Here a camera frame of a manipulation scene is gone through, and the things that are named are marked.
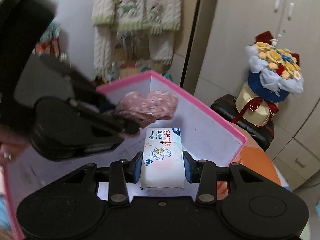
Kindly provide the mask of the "person's left hand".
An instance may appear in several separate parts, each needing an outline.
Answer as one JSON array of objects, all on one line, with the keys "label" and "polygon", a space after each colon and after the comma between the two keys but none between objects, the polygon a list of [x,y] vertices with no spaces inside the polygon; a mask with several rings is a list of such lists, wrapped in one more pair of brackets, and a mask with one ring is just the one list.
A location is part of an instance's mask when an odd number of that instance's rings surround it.
[{"label": "person's left hand", "polygon": [[30,146],[26,137],[1,125],[1,166],[16,160]]}]

